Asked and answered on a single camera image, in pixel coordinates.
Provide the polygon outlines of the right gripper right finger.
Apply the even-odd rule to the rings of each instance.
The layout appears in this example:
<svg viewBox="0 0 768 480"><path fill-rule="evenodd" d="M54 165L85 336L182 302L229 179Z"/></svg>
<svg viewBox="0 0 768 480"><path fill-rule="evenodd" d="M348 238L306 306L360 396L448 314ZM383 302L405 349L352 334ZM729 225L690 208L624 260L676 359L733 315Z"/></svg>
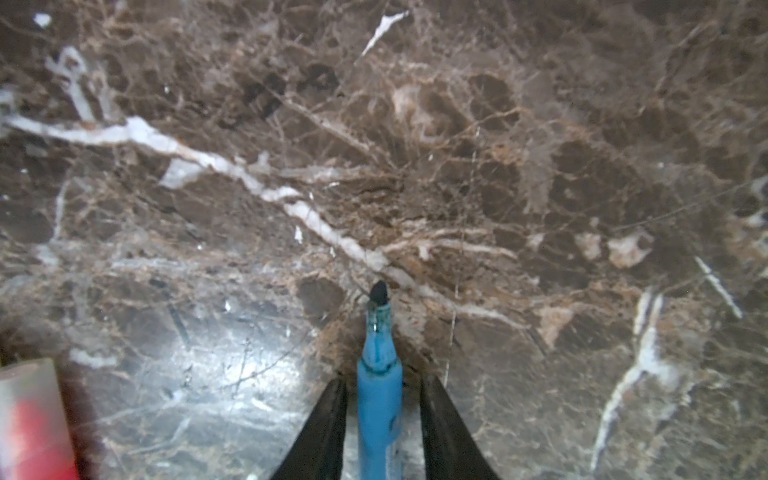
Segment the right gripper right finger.
<svg viewBox="0 0 768 480"><path fill-rule="evenodd" d="M427 480L500 479L434 374L421 377L420 417Z"/></svg>

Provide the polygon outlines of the pink marker pen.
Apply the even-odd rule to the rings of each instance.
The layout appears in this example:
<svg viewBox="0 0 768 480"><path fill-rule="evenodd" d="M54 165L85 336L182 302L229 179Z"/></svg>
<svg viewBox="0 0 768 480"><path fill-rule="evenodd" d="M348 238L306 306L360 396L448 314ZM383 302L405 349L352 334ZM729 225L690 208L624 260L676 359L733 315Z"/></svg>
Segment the pink marker pen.
<svg viewBox="0 0 768 480"><path fill-rule="evenodd" d="M79 477L56 370L49 358L1 369L1 477Z"/></svg>

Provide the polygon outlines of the blue marker pen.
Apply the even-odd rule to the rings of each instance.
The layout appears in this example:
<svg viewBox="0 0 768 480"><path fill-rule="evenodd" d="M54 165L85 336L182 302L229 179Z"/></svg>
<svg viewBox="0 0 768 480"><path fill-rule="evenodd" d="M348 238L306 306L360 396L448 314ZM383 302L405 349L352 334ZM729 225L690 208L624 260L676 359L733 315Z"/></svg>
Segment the blue marker pen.
<svg viewBox="0 0 768 480"><path fill-rule="evenodd" d="M362 479L401 479L399 445L403 367L392 336L387 285L380 280L369 294L365 341L357 363L358 460Z"/></svg>

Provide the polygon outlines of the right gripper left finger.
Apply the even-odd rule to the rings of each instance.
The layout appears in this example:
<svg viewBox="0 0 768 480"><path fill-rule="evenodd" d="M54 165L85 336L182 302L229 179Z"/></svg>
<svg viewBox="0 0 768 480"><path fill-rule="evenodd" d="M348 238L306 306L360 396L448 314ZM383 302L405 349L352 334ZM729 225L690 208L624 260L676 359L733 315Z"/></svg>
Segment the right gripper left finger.
<svg viewBox="0 0 768 480"><path fill-rule="evenodd" d="M343 469L347 408L345 381L341 378L331 380L271 480L339 480Z"/></svg>

